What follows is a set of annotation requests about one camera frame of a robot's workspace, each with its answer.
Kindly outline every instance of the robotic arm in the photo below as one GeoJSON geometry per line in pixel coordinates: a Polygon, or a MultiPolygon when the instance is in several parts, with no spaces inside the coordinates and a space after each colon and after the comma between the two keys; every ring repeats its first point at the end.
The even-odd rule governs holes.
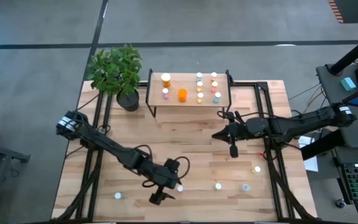
{"type": "Polygon", "coordinates": [[[167,159],[163,166],[155,164],[152,155],[138,148],[123,147],[109,139],[89,125],[85,114],[77,111],[68,111],[58,122],[56,129],[58,135],[69,140],[80,138],[80,144],[88,149],[100,148],[110,152],[126,169],[137,175],[143,175],[157,185],[158,189],[151,195],[149,202],[160,205],[166,198],[175,199],[164,193],[163,188],[174,189],[176,184],[181,183],[178,177],[180,163],[177,160],[167,159]]]}
{"type": "Polygon", "coordinates": [[[250,118],[244,122],[237,111],[234,114],[227,113],[224,118],[229,120],[229,124],[222,131],[213,134],[212,138],[229,143],[231,157],[238,157],[238,140],[268,137],[269,146],[278,150],[302,134],[325,126],[347,127],[357,119],[349,107],[342,103],[291,118],[250,118]]]}

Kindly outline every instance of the black plant pot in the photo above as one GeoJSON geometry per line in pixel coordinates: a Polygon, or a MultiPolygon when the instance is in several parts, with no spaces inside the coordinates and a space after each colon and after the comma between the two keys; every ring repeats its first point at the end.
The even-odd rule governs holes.
{"type": "Polygon", "coordinates": [[[127,96],[120,91],[117,94],[117,102],[126,111],[135,111],[139,107],[139,93],[135,90],[127,96]]]}

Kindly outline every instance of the black desk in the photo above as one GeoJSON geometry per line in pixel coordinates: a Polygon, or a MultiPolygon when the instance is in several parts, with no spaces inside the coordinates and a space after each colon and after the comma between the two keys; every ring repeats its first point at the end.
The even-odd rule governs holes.
{"type": "MultiPolygon", "coordinates": [[[[346,91],[340,83],[346,77],[350,77],[354,83],[357,83],[356,75],[354,74],[356,68],[356,66],[348,66],[343,70],[343,75],[340,77],[330,74],[325,66],[316,69],[329,103],[339,103],[346,97],[358,92],[358,89],[346,91]]],[[[340,130],[347,146],[358,147],[358,107],[350,106],[350,109],[357,116],[357,120],[349,127],[340,128],[340,130]]]]}
{"type": "MultiPolygon", "coordinates": [[[[348,66],[343,70],[340,77],[331,75],[326,67],[318,67],[317,76],[324,88],[329,103],[341,102],[346,97],[356,93],[358,89],[346,91],[340,81],[346,77],[350,77],[354,83],[356,76],[354,74],[355,66],[348,66]]],[[[336,156],[340,163],[358,163],[358,107],[350,106],[352,112],[357,116],[357,120],[347,128],[340,128],[342,138],[347,147],[335,148],[336,156]]],[[[358,200],[354,201],[358,212],[358,200]]]]}

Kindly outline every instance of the potted plant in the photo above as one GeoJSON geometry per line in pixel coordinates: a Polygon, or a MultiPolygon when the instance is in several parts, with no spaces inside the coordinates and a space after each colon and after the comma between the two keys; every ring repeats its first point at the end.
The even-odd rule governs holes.
{"type": "Polygon", "coordinates": [[[92,56],[88,67],[91,87],[109,95],[117,95],[118,104],[127,111],[139,107],[139,70],[142,58],[132,46],[101,50],[92,56]]]}

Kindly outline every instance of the wooden tabletop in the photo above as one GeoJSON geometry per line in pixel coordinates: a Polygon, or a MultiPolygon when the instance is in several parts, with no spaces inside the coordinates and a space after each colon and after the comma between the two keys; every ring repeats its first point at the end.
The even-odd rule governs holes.
{"type": "MultiPolygon", "coordinates": [[[[267,81],[273,111],[279,116],[291,116],[284,83],[281,80],[267,81]]],[[[211,135],[222,130],[227,120],[216,115],[219,108],[161,107],[157,118],[153,118],[145,105],[145,88],[139,89],[140,106],[135,112],[126,112],[114,99],[108,136],[126,147],[148,144],[154,162],[163,164],[167,158],[186,156],[191,161],[188,175],[182,179],[184,191],[165,189],[176,200],[166,199],[160,206],[149,203],[156,187],[143,188],[144,177],[139,177],[122,167],[117,159],[104,153],[99,182],[94,221],[96,222],[251,222],[276,221],[270,177],[265,160],[256,154],[264,151],[261,139],[237,142],[239,157],[231,158],[229,146],[211,139],[211,135]],[[261,167],[258,174],[251,172],[261,167]],[[215,183],[222,184],[214,190],[215,183]],[[242,184],[251,190],[242,192],[242,184]],[[114,199],[120,192],[123,199],[114,199]]],[[[80,104],[97,94],[85,82],[80,104]]],[[[255,93],[251,87],[232,87],[231,111],[240,114],[257,111],[255,93]]],[[[96,102],[86,106],[82,112],[93,117],[96,102]]],[[[68,152],[78,147],[78,141],[70,143],[68,152]]],[[[299,150],[285,148],[285,168],[291,191],[306,210],[316,215],[311,190],[299,150]]],[[[74,199],[80,189],[86,149],[66,159],[58,188],[53,217],[58,217],[74,199]]],[[[186,169],[181,162],[179,173],[186,169]]],[[[283,212],[287,215],[285,199],[280,192],[283,212]]],[[[89,197],[85,203],[88,209],[89,197]]]]}
{"type": "Polygon", "coordinates": [[[197,84],[196,73],[169,73],[171,75],[171,85],[168,87],[169,98],[163,97],[161,75],[163,73],[153,72],[149,86],[149,105],[150,106],[209,106],[209,107],[227,107],[229,106],[229,88],[227,85],[227,75],[218,74],[215,80],[218,83],[216,88],[220,92],[219,103],[214,103],[215,93],[211,92],[211,74],[203,73],[201,81],[203,82],[202,93],[203,102],[197,103],[197,84]],[[178,90],[184,88],[187,91],[187,100],[184,103],[178,100],[178,90]]]}

